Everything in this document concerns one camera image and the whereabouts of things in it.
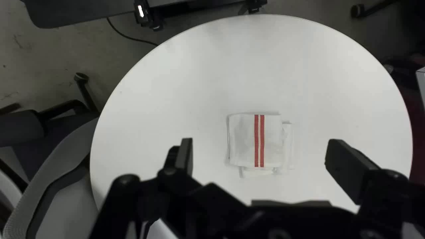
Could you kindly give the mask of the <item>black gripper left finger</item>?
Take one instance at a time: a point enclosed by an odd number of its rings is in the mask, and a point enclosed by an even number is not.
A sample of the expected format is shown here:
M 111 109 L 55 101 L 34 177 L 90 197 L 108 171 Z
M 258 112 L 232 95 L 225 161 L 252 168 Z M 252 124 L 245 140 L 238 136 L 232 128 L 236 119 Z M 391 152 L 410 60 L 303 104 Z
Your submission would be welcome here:
M 164 172 L 169 175 L 182 172 L 193 176 L 193 167 L 193 140 L 184 139 L 179 147 L 173 147 L 169 151 Z

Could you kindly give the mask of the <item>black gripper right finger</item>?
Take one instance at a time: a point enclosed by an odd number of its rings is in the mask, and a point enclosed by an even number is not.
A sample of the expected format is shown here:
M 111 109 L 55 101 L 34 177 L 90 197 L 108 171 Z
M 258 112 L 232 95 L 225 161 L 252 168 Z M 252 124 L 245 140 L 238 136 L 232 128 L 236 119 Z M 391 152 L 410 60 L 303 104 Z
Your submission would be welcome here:
M 383 169 L 346 141 L 329 141 L 326 169 L 355 205 L 367 205 L 376 200 Z

